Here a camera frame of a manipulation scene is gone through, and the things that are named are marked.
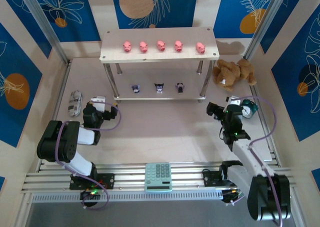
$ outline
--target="plush toy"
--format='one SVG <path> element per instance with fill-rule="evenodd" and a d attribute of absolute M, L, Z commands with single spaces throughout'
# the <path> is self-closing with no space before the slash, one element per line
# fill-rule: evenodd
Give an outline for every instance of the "plush toy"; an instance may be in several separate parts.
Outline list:
<path fill-rule="evenodd" d="M 237 64 L 219 59 L 213 68 L 213 82 L 227 91 L 233 91 L 238 80 L 244 79 L 249 85 L 255 85 L 257 81 L 254 73 L 254 66 L 246 59 L 239 60 Z"/>

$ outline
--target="pink pig figurine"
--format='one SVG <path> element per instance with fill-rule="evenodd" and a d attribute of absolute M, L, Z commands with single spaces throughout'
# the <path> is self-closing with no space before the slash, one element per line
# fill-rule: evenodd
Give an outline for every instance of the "pink pig figurine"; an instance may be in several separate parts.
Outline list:
<path fill-rule="evenodd" d="M 123 49 L 125 52 L 129 52 L 131 50 L 131 43 L 129 41 L 124 42 Z"/>
<path fill-rule="evenodd" d="M 156 46 L 157 46 L 158 50 L 160 50 L 160 51 L 164 51 L 166 49 L 166 43 L 161 40 L 158 40 L 156 42 Z"/>
<path fill-rule="evenodd" d="M 146 42 L 141 41 L 140 42 L 140 50 L 141 52 L 145 53 L 148 50 L 148 44 Z"/>
<path fill-rule="evenodd" d="M 175 43 L 174 43 L 174 48 L 176 51 L 178 52 L 181 52 L 182 51 L 182 46 L 183 44 L 181 43 L 180 40 L 177 40 Z"/>
<path fill-rule="evenodd" d="M 195 45 L 196 51 L 198 51 L 198 53 L 203 54 L 206 51 L 206 46 L 203 43 L 196 43 Z"/>

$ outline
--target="shelf leg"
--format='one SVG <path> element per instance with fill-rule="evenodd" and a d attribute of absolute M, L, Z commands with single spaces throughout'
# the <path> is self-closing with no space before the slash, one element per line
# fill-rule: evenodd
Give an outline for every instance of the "shelf leg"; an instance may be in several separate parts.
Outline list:
<path fill-rule="evenodd" d="M 209 63 L 208 72 L 206 73 L 205 80 L 204 80 L 204 83 L 203 83 L 203 86 L 202 86 L 202 90 L 200 92 L 200 96 L 203 99 L 206 98 L 206 92 L 207 92 L 208 84 L 209 84 L 209 81 L 210 81 L 210 77 L 212 75 L 212 71 L 213 71 L 215 62 L 216 62 L 215 60 L 213 60 L 213 61 L 210 60 L 210 63 Z"/>
<path fill-rule="evenodd" d="M 198 69 L 196 70 L 197 74 L 201 74 L 202 73 L 202 65 L 204 64 L 203 60 L 200 60 L 199 65 L 198 65 Z"/>
<path fill-rule="evenodd" d="M 121 70 L 121 68 L 120 68 L 120 64 L 116 63 L 115 66 L 116 66 L 116 73 L 117 73 L 118 75 L 121 75 L 121 74 L 122 74 L 122 70 Z"/>
<path fill-rule="evenodd" d="M 114 75 L 112 74 L 111 68 L 110 68 L 110 64 L 109 63 L 104 63 L 103 64 L 106 76 L 108 76 L 112 91 L 113 91 L 113 96 L 115 98 L 119 98 L 119 92 L 116 86 L 116 82 L 115 82 L 115 78 Z"/>

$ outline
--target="small figurine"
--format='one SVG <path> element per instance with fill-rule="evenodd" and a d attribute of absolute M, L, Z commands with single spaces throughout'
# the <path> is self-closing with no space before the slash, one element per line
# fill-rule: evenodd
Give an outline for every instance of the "small figurine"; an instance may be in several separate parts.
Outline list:
<path fill-rule="evenodd" d="M 146 42 L 141 41 L 140 42 L 140 50 L 141 52 L 145 53 L 148 50 L 148 44 Z"/>
<path fill-rule="evenodd" d="M 177 84 L 176 84 L 176 87 L 177 87 L 177 89 L 178 89 L 178 93 L 179 93 L 179 94 L 182 94 L 182 93 L 184 92 L 185 86 L 184 86 L 183 83 L 177 83 Z"/>
<path fill-rule="evenodd" d="M 176 51 L 178 52 L 181 52 L 182 51 L 182 46 L 183 44 L 181 43 L 180 40 L 177 40 L 175 43 L 174 43 L 174 48 Z"/>
<path fill-rule="evenodd" d="M 131 50 L 131 43 L 129 41 L 124 42 L 123 49 L 125 52 L 129 52 Z"/>
<path fill-rule="evenodd" d="M 133 93 L 138 94 L 140 93 L 140 84 L 131 85 Z"/>
<path fill-rule="evenodd" d="M 206 51 L 206 46 L 203 43 L 198 42 L 195 45 L 195 49 L 198 53 L 203 54 Z"/>
<path fill-rule="evenodd" d="M 156 46 L 157 46 L 158 50 L 160 50 L 160 51 L 164 51 L 166 49 L 166 43 L 161 40 L 158 40 L 156 42 Z"/>
<path fill-rule="evenodd" d="M 155 83 L 155 89 L 157 93 L 162 93 L 162 91 L 164 90 L 164 83 Z"/>

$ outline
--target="floor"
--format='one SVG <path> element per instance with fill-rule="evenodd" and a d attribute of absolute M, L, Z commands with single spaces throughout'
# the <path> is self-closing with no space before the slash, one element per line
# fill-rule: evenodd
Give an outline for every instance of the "floor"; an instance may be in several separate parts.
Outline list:
<path fill-rule="evenodd" d="M 116 75 L 114 64 L 111 69 Z M 202 75 L 207 70 L 208 65 L 204 64 Z M 107 102 L 114 103 L 113 92 L 99 58 L 72 60 L 57 120 L 83 123 L 82 115 L 69 117 L 67 114 L 70 93 L 75 90 L 83 94 L 82 109 L 95 96 L 105 96 Z M 77 150 L 95 164 L 237 160 L 219 139 L 221 124 L 206 114 L 209 102 L 225 106 L 226 97 L 231 95 L 250 96 L 249 85 L 243 80 L 230 93 L 215 86 L 210 79 L 206 99 L 202 103 L 196 100 L 123 100 L 118 106 L 122 116 L 118 128 L 102 132 L 98 145 L 78 145 Z M 102 128 L 111 128 L 118 120 L 117 116 L 115 120 L 105 121 Z M 264 136 L 258 114 L 244 119 L 243 129 L 252 140 Z M 255 148 L 264 160 L 272 159 L 265 140 Z"/>
<path fill-rule="evenodd" d="M 111 202 L 102 211 L 84 210 L 80 203 L 33 203 L 27 227 L 275 227 L 251 218 L 247 201 L 234 206 L 220 200 Z M 295 227 L 293 217 L 284 227 Z"/>

